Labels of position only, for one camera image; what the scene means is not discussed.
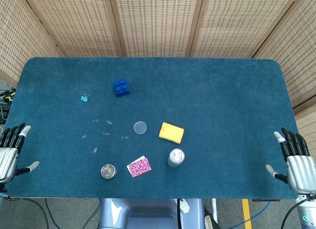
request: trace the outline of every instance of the blue lego brick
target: blue lego brick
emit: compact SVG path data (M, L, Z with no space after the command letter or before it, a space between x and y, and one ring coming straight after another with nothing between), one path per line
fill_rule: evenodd
M126 80L122 78L120 81L115 81L114 90L118 97L129 94L129 89Z

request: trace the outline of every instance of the round tin of paper clips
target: round tin of paper clips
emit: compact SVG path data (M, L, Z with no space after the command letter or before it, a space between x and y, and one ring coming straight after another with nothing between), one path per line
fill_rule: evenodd
M111 164L106 164L102 166L101 168L101 176L104 179L111 179L116 175L116 173L117 173L116 168Z

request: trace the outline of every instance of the blue felt tablecloth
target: blue felt tablecloth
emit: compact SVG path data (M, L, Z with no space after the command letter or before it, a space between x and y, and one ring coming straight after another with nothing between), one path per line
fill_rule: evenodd
M130 94L118 98L113 81L120 78ZM147 124L143 135L133 131L139 120ZM164 121L185 129L181 144L158 137ZM270 163L285 173L273 132L297 130L280 66L272 60L33 58L6 127L21 122L32 129L19 167L40 165L7 185L14 196L294 197L265 169ZM176 169L167 165L174 148L186 154ZM142 155L152 171L132 178L126 166ZM117 168L111 180L100 174L106 163Z

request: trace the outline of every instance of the clear container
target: clear container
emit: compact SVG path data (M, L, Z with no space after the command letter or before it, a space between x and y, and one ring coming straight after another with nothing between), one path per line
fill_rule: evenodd
M168 157L168 165L170 167L178 167L185 158L185 154L181 149L174 149L170 152Z

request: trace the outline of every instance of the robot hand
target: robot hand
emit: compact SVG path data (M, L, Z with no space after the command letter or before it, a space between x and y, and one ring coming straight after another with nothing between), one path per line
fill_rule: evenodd
M316 229L316 165L308 152L305 139L293 132L282 128L285 136L274 132L287 166L287 176L276 172L270 165L266 165L268 172L276 179L290 185L298 194L296 204L285 215L281 229L284 228L288 215L297 207L302 229Z
M305 139L293 132L282 128L285 136L274 132L287 166L287 176L276 172L272 166L266 165L268 172L276 179L289 184L291 189L298 194L316 193L316 165L310 156Z
M5 192L4 184L10 182L14 176L31 172L38 165L36 161L28 167L16 169L17 159L21 152L24 139L30 131L28 125L23 128L25 123L6 129L0 135L0 192Z

